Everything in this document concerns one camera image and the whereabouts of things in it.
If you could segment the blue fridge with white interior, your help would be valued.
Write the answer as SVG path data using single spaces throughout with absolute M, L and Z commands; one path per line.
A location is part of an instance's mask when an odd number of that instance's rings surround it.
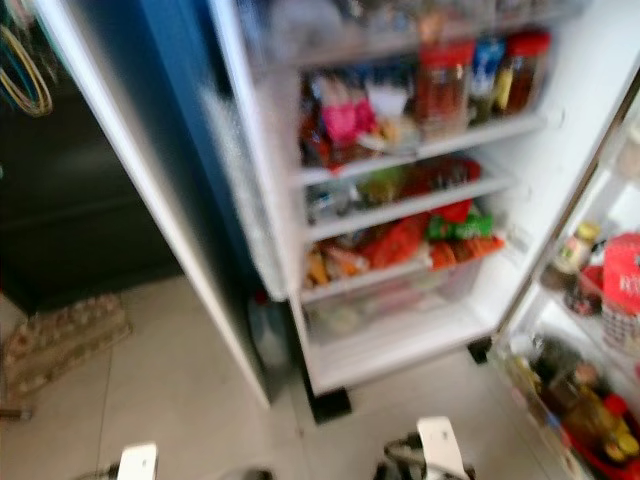
M 366 381 L 456 351 L 483 362 L 614 115 L 640 93 L 640 0 L 182 0 L 148 15 L 198 93 L 253 291 L 291 320 L 319 422 Z M 428 140 L 419 51 L 544 29 L 524 113 Z M 367 96 L 378 119 L 335 148 L 321 106 Z M 494 216 L 492 236 L 426 241 L 371 270 L 376 227 L 426 212 Z M 246 302 L 250 320 L 250 297 Z

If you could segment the white fridge door with shelves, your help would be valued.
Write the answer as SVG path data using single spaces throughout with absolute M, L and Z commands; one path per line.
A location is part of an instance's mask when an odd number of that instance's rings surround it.
M 540 283 L 550 260 L 581 223 L 598 224 L 599 237 L 576 282 L 564 291 Z M 559 480 L 640 480 L 640 457 L 625 466 L 596 457 L 573 439 L 564 416 L 581 388 L 600 397 L 617 394 L 627 404 L 626 422 L 640 440 L 640 358 L 605 343 L 602 264 L 605 243 L 640 232 L 640 93 L 605 129 L 547 246 L 532 265 L 513 310 L 515 319 L 495 344 L 504 383 L 524 410 L 545 448 L 550 474 Z

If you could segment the clear large water bottle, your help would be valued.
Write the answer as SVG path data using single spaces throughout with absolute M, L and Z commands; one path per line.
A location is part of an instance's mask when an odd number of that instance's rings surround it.
M 293 326 L 287 311 L 278 302 L 271 301 L 265 291 L 255 292 L 250 298 L 250 332 L 257 355 L 269 378 L 285 378 L 294 366 L 291 333 Z

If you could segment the pink food packet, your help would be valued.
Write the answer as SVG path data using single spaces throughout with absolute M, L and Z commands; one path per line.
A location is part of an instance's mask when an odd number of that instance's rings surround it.
M 367 96 L 321 106 L 320 113 L 325 131 L 335 148 L 356 145 L 361 134 L 374 132 L 378 128 L 378 119 Z

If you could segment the red food packet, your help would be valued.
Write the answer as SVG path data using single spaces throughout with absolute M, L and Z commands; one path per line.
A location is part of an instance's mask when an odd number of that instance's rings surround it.
M 371 270 L 392 268 L 411 260 L 424 243 L 430 215 L 426 212 L 390 221 L 374 229 L 371 239 L 358 248 Z

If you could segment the green food packet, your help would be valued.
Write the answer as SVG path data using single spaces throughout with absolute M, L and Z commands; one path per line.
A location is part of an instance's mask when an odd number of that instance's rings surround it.
M 426 241 L 466 241 L 466 239 L 492 236 L 494 216 L 481 212 L 468 212 L 462 221 L 448 221 L 443 215 L 430 216 L 425 229 Z

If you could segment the red-lid glass jar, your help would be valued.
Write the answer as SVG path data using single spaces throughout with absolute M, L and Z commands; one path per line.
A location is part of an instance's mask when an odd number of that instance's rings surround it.
M 428 140 L 467 128 L 467 90 L 475 45 L 475 40 L 465 40 L 419 51 L 413 116 Z

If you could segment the blue label bottle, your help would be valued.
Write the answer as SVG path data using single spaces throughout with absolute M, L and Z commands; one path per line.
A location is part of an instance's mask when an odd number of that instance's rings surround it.
M 468 116 L 471 125 L 488 122 L 492 115 L 495 78 L 504 55 L 506 41 L 503 38 L 485 37 L 476 42 L 468 82 Z

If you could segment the red-cap brown sauce jar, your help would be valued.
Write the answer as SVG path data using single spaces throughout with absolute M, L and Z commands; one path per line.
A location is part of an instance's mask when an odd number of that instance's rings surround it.
M 544 29 L 530 29 L 507 38 L 506 56 L 495 77 L 495 113 L 511 116 L 529 108 L 543 77 L 550 44 L 552 36 Z

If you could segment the dark sauce bottle yellow cap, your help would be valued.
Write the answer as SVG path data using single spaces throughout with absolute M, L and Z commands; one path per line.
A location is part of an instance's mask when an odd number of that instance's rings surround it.
M 591 221 L 584 221 L 573 230 L 541 274 L 541 285 L 549 291 L 564 291 L 575 283 L 577 275 L 593 255 L 600 230 L 599 225 Z

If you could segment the red and white container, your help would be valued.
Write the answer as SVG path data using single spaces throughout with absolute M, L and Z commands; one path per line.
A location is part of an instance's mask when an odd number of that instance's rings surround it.
M 623 233 L 605 243 L 602 301 L 605 343 L 640 358 L 640 232 Z

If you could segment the yellow oil bottle red cap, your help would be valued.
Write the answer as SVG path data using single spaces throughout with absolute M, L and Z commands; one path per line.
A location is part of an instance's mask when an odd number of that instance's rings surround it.
M 627 404 L 617 394 L 600 397 L 594 390 L 581 388 L 564 416 L 564 426 L 596 457 L 611 465 L 625 466 L 640 456 L 640 440 L 631 433 L 627 413 Z

